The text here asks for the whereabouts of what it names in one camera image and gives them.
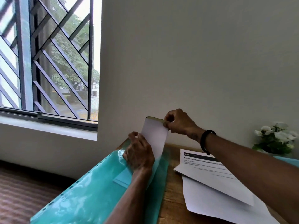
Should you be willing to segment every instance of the hand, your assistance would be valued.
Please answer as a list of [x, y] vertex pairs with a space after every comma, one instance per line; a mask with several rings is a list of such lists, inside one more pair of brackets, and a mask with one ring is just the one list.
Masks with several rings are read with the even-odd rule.
[[164, 123], [164, 127], [170, 129], [172, 133], [184, 134], [192, 139], [194, 132], [200, 129], [182, 109], [168, 112], [164, 120], [169, 121]]
[[152, 166], [155, 162], [151, 145], [138, 132], [130, 133], [129, 139], [131, 144], [123, 153], [123, 158], [127, 161], [133, 174], [142, 173], [151, 176]]

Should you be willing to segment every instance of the gray wall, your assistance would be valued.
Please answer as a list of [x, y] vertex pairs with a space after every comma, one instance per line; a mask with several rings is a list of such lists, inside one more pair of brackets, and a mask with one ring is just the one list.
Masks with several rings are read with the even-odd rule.
[[[0, 125], [0, 157], [80, 177], [146, 116], [179, 107], [249, 147], [253, 130], [273, 121], [299, 131], [298, 8], [299, 0], [103, 0], [98, 142]], [[174, 134], [168, 142], [198, 146]]]

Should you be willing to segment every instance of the striped rug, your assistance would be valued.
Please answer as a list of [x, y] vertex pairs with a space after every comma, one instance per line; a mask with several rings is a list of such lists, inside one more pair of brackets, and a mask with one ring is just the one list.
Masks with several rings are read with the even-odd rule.
[[0, 224], [28, 224], [30, 218], [74, 179], [0, 161]]

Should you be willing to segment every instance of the wooden table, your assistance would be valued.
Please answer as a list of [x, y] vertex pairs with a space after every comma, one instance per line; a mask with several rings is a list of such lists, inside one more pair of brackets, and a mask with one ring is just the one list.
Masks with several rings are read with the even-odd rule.
[[[124, 143], [122, 143], [117, 149], [121, 149]], [[183, 195], [182, 177], [180, 174], [174, 172], [174, 168], [180, 164], [181, 148], [202, 152], [201, 150], [196, 150], [190, 147], [165, 144], [164, 149], [170, 150], [170, 162], [167, 171], [166, 188], [157, 224], [231, 224], [231, 222], [222, 219], [199, 215], [187, 210]], [[269, 207], [268, 209], [272, 216], [281, 224], [288, 224], [275, 211]]]

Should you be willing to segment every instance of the white window sill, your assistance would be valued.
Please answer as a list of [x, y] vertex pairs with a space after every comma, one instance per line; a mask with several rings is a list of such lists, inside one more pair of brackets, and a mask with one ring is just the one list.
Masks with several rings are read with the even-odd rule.
[[56, 126], [42, 122], [34, 122], [23, 119], [0, 116], [0, 124], [7, 124], [27, 129], [55, 133], [70, 137], [82, 138], [92, 141], [97, 141], [97, 132], [75, 129], [71, 127]]

